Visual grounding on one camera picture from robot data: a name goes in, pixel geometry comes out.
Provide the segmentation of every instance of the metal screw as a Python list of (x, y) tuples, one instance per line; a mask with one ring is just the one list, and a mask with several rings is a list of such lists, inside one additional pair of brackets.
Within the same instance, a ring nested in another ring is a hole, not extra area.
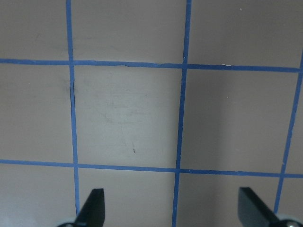
[(294, 221), (288, 221), (286, 223), (287, 227), (299, 227), (298, 223), (294, 222)]

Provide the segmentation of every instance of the gray floor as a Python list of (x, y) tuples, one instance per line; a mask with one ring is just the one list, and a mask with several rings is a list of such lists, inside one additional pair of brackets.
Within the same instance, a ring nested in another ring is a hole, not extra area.
[(0, 1), (0, 226), (54, 227), (104, 188), (104, 227), (240, 227), (238, 187), (274, 209), (280, 177), (303, 220), (303, 2), (187, 2)]

